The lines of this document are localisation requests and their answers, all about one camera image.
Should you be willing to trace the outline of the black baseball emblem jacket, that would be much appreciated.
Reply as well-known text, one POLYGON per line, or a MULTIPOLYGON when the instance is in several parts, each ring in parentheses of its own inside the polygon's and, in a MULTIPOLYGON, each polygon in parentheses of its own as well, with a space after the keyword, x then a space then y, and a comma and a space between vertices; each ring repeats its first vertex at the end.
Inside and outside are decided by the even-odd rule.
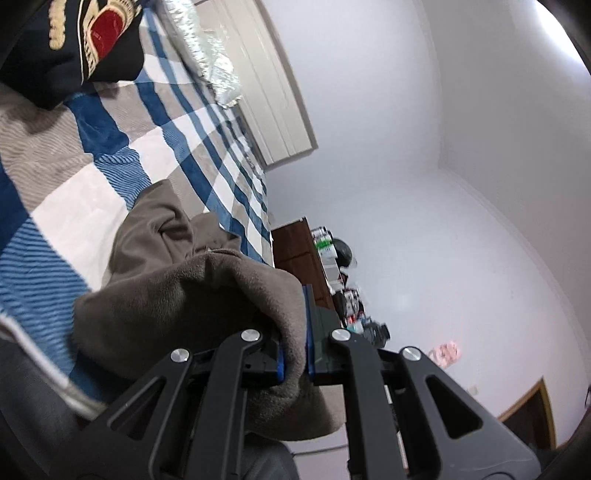
POLYGON ((91 82, 132 81, 144 1, 1 3, 1 84, 52 110, 91 82))

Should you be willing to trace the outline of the wooden door frame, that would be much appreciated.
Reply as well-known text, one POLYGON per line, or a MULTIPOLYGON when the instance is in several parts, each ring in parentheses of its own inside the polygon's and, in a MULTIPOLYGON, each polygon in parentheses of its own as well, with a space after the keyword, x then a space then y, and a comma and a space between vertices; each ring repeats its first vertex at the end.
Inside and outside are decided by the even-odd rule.
POLYGON ((534 450, 553 451, 557 448, 554 416, 544 378, 540 378, 498 419, 534 450))

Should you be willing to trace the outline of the pale green rear pillow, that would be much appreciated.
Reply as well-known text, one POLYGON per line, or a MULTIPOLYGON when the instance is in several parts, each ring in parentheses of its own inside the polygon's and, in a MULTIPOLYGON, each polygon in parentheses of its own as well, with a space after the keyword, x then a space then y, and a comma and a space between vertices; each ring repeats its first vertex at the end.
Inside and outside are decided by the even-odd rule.
POLYGON ((242 83, 221 38, 202 27, 194 3, 157 1, 156 14, 189 72, 204 81, 219 106, 235 107, 242 99, 242 83))

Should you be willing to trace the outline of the grey-brown fleece sweatpants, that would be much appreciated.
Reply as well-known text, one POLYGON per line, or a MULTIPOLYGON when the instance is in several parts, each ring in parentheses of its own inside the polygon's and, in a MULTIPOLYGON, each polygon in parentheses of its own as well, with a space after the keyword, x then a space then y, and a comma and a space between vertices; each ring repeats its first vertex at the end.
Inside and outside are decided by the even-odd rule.
POLYGON ((110 279, 74 303, 81 352, 127 379, 166 353, 213 349, 246 329, 280 341, 286 374, 256 391, 249 428, 277 440, 310 440, 338 431, 342 389, 307 378, 307 309, 296 277, 247 257, 235 234, 209 212, 188 216, 167 180, 143 190, 119 227, 110 279))

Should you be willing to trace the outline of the brown wooden dresser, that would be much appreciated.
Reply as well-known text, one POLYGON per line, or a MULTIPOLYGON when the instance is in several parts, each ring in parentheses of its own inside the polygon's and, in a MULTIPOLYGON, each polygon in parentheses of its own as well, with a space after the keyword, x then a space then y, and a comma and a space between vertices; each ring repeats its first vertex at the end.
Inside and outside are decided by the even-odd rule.
POLYGON ((274 229, 273 262, 276 268, 293 274, 301 284, 311 285, 315 303, 335 309, 332 294, 325 279, 325 270, 311 236, 306 217, 274 229))

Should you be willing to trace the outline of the white wooden headboard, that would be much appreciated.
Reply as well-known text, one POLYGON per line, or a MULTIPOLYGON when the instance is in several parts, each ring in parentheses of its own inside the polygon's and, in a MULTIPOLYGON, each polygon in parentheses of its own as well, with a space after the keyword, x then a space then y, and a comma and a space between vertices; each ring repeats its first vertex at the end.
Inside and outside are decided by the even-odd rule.
POLYGON ((260 1, 197 1, 205 29, 228 52, 242 83, 239 110, 266 168, 318 148, 303 96, 266 7, 260 1))

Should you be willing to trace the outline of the blue white plaid blanket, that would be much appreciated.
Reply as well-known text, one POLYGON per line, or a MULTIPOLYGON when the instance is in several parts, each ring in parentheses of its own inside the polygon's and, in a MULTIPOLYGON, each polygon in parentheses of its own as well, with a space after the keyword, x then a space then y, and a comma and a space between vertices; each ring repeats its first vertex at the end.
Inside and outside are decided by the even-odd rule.
POLYGON ((270 263, 263 169, 236 110, 193 79, 152 10, 132 82, 94 84, 46 111, 1 92, 1 334, 79 416, 112 400, 112 375, 83 363, 75 300, 108 281, 115 234, 138 195, 163 179, 184 211, 213 212, 270 263))

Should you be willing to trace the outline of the pink wall calendar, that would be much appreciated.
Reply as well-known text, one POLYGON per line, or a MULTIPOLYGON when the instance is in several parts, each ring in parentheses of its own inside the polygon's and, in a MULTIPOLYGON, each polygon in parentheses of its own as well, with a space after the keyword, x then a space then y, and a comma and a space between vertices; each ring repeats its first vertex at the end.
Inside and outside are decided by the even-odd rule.
POLYGON ((462 352, 456 342, 449 341, 433 348, 428 356, 438 367, 447 369, 461 358, 462 352))

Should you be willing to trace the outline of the black helmet on dresser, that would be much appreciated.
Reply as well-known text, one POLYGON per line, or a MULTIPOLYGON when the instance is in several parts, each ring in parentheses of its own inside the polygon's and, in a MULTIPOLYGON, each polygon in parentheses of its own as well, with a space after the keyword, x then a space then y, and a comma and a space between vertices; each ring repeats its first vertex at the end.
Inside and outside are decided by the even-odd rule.
POLYGON ((335 248, 335 254, 337 255, 335 261, 339 268, 356 268, 358 261, 356 261, 353 250, 345 241, 342 241, 342 239, 339 238, 334 238, 332 239, 332 246, 335 248))

